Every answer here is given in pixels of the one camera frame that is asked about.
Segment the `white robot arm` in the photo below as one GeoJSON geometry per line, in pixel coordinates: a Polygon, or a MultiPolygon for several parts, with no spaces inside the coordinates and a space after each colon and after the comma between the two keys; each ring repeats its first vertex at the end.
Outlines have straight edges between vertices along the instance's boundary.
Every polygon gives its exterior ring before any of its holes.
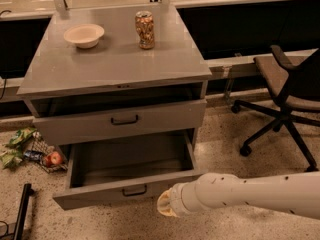
{"type": "Polygon", "coordinates": [[[320,173],[298,173],[243,179],[206,173],[164,191],[157,210],[182,217],[224,207],[249,205],[307,218],[320,218],[320,173]]]}

